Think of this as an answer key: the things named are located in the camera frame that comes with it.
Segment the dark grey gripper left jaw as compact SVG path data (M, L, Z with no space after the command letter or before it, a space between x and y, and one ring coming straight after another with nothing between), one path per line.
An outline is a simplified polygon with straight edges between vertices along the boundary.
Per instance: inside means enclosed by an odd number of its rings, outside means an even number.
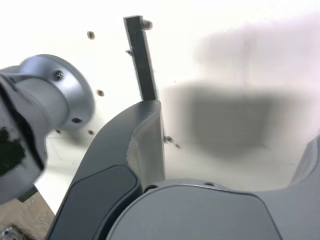
M104 240L144 189L165 179L161 103L125 109L94 137L47 234L49 240Z

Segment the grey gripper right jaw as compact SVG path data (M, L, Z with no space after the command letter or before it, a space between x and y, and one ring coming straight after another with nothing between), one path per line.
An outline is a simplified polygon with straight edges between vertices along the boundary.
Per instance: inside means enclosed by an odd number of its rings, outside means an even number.
M306 147L289 186L243 192L202 181L162 183L119 216L109 240L317 240L320 140Z

